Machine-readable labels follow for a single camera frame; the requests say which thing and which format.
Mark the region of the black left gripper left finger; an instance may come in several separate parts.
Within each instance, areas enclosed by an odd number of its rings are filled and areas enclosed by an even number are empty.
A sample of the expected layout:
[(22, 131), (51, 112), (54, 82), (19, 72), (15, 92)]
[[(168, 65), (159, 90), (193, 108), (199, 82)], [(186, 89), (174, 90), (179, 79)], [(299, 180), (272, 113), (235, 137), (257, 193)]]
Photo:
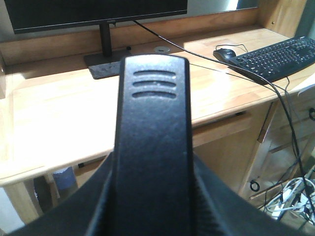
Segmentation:
[(109, 236), (113, 153), (69, 198), (11, 236)]

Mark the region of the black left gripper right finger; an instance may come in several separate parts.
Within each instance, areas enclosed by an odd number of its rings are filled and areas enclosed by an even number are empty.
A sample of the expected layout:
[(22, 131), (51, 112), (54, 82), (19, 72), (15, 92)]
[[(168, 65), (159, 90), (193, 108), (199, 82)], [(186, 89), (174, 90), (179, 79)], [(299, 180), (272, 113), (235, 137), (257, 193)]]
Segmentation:
[(234, 193), (195, 155), (198, 236), (298, 236), (300, 231), (272, 219)]

